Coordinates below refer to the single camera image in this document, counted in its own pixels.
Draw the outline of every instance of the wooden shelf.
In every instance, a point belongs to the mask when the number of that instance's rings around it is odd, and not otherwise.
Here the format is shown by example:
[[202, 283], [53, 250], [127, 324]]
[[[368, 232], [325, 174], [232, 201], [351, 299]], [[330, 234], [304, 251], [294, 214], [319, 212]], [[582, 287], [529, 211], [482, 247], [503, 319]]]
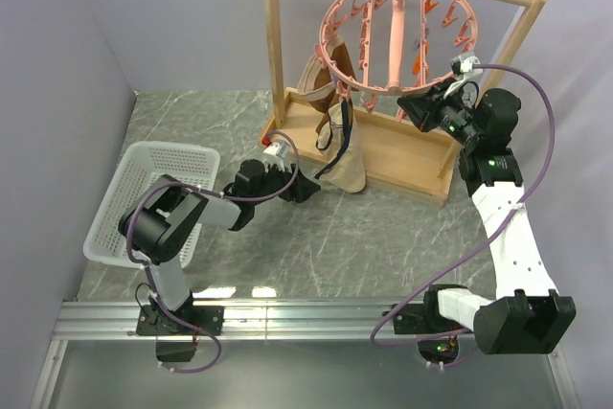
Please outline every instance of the wooden shelf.
[[[284, 109], [284, 123], [279, 129], [296, 143], [301, 159], [324, 165], [326, 162], [315, 147], [315, 127], [322, 114], [301, 100], [293, 89], [285, 91]], [[368, 114], [361, 107], [354, 109], [367, 184], [444, 205], [453, 168], [449, 167], [443, 174], [440, 171], [454, 141], [442, 132], [421, 133], [407, 122]], [[268, 120], [261, 138], [272, 129], [275, 129], [274, 116]]]

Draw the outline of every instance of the gray marble table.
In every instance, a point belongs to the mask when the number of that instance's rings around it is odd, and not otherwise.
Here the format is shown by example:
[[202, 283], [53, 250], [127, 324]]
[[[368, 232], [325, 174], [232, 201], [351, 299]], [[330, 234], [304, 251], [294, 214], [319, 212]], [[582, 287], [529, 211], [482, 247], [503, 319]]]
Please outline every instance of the gray marble table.
[[[259, 151], [258, 134], [271, 105], [270, 92], [263, 91], [141, 93], [122, 154], [143, 140], [215, 148], [221, 154], [220, 190], [241, 161]], [[383, 107], [393, 110], [391, 103]], [[258, 206], [256, 218], [238, 233], [204, 228], [186, 274], [200, 296], [400, 296], [485, 238], [457, 172], [441, 209], [374, 188], [348, 194], [324, 185], [300, 206], [278, 199]], [[90, 261], [79, 298], [130, 299], [142, 280], [138, 270]], [[492, 297], [489, 252], [443, 281]]]

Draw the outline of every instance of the wooden rack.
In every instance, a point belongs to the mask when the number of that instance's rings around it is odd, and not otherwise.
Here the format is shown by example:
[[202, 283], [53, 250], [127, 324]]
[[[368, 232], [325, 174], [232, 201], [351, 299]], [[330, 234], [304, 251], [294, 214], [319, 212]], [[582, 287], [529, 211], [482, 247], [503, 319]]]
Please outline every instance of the wooden rack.
[[[497, 0], [524, 7], [498, 64], [510, 64], [547, 0]], [[295, 141], [301, 158], [323, 163], [315, 147], [321, 114], [291, 88], [284, 88], [279, 0], [265, 0], [268, 62], [274, 112], [261, 139], [272, 129], [282, 129]], [[492, 71], [481, 85], [481, 94], [497, 85], [501, 71]], [[442, 132], [421, 133], [408, 122], [398, 123], [383, 114], [355, 108], [362, 141], [367, 182], [409, 194], [442, 206], [448, 195], [455, 159], [461, 146]]]

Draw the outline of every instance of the white wall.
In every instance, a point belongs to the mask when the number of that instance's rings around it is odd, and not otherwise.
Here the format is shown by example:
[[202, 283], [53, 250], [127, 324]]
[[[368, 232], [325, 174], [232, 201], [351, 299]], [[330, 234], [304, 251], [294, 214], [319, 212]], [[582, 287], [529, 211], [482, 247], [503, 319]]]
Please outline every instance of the white wall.
[[[263, 0], [86, 1], [133, 88], [219, 90], [270, 86]], [[285, 82], [295, 86], [312, 54], [322, 17], [334, 0], [281, 1]], [[489, 0], [470, 2], [481, 20], [477, 51], [487, 60], [511, 23], [516, 7]], [[444, 2], [432, 15], [444, 15], [446, 9]], [[378, 48], [374, 45], [371, 70], [375, 77], [383, 77], [387, 69], [389, 29], [384, 26], [389, 24], [390, 14], [382, 11], [375, 17], [375, 27], [384, 32], [375, 34], [377, 43], [382, 44]], [[431, 47], [431, 69], [436, 70], [439, 62], [446, 72], [453, 53], [451, 47]], [[412, 53], [409, 56], [405, 59], [408, 69], [413, 61]]]
[[82, 0], [0, 0], [0, 405], [28, 407], [134, 95]]
[[[528, 204], [548, 270], [578, 315], [562, 341], [584, 408], [613, 405], [613, 9], [610, 0], [550, 0], [514, 65], [545, 86], [557, 123], [549, 174]], [[527, 183], [542, 165], [547, 123], [528, 83], [502, 85], [522, 98], [513, 134]]]

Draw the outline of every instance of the perforated basket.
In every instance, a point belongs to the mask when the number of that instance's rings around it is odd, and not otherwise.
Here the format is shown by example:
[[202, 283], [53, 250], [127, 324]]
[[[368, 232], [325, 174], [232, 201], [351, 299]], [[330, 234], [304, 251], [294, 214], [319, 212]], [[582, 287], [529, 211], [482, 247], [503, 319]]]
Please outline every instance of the perforated basket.
[[[212, 190], [218, 168], [219, 153], [213, 148], [161, 142], [131, 145], [106, 190], [83, 244], [83, 253], [92, 261], [138, 267], [127, 258], [125, 238], [117, 230], [125, 210], [162, 174]], [[184, 267], [192, 260], [201, 227], [197, 224], [193, 228], [181, 249], [179, 257]]]

